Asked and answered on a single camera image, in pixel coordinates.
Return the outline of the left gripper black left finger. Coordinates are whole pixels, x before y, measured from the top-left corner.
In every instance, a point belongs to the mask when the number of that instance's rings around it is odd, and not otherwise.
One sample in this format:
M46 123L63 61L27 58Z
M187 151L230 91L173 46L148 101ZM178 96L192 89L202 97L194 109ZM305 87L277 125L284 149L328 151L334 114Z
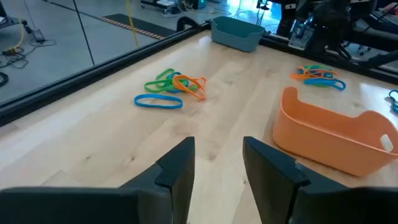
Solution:
M194 179L190 136L116 188L2 189L0 224L187 224Z

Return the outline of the computer with glowing lights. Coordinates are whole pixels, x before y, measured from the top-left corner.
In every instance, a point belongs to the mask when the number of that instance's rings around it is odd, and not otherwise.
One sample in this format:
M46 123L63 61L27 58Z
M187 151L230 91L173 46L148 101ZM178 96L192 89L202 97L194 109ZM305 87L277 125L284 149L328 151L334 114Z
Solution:
M189 8L191 9L204 9L207 5L207 0L185 0Z

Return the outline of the orange plastic basket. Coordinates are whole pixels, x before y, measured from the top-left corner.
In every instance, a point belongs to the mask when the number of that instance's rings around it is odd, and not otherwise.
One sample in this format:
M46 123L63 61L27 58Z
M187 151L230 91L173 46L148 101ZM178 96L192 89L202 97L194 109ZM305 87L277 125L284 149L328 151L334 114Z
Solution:
M398 159L398 129L382 114L350 117L298 99L284 88L272 132L283 150L358 177Z

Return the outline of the blue rubber band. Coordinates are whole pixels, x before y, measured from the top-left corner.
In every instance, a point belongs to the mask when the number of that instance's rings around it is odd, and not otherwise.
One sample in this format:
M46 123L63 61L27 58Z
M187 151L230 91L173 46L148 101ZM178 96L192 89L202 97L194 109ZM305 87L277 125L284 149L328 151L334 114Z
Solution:
M298 74L301 76L305 76L308 78L334 78L335 77L335 73L333 73L330 70L320 70L320 69L310 69L310 70L306 70L306 69L302 69L300 68L298 70Z
M336 88L337 90L344 90L346 88L345 82L339 79L329 79L329 78L309 78L303 81L306 85L316 85L316 86L330 86Z
M389 99L391 100L391 110L398 114L398 90L391 90L389 92Z
M141 102L141 100L147 99L147 98L173 101L173 102L177 102L177 104L176 105L153 105L153 104ZM161 108L161 109L174 110L174 109L180 109L183 107L183 100L180 98L174 97L174 96L160 95L160 94L155 94L155 93L146 93L146 94L137 95L134 98L134 104L137 106L145 107L145 108Z
M169 82L165 83L164 87L169 87L169 86L171 86L171 85L172 85L172 79L173 79L173 77L174 77L174 76L177 76L177 75L181 75L181 73L180 73L180 72L173 72L173 73L171 73L170 75L168 75L168 76L167 76L167 79L169 80ZM182 80L182 83L183 83L186 87L188 87L188 80ZM176 89L176 88L173 88L173 89L167 90L167 92L169 92L169 93L180 93L181 90Z

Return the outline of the black power brick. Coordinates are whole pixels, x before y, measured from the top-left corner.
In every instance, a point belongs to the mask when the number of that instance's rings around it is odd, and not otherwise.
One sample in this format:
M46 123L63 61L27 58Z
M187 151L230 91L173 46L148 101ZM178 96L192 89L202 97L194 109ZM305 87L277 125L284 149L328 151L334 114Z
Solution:
M32 34L33 34L33 36L34 36L34 40L35 40L37 43L43 43L43 42L46 41L46 39L45 39L45 37L43 36L43 34L42 34L42 32L41 32L40 29L33 30L33 31L32 31Z

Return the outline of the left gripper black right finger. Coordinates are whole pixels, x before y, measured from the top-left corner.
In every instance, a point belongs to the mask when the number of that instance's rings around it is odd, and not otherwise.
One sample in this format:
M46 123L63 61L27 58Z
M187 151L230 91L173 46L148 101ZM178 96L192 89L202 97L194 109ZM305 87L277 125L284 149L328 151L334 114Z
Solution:
M346 187L251 136L243 159L262 224L398 224L398 187Z

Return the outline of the grey-blue plastic basket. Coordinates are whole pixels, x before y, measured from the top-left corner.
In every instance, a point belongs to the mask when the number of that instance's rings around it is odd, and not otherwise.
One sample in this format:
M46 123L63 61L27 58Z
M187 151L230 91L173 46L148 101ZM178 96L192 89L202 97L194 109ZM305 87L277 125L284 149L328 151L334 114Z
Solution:
M210 20L213 42L243 52L254 52L265 28L232 17L220 16Z

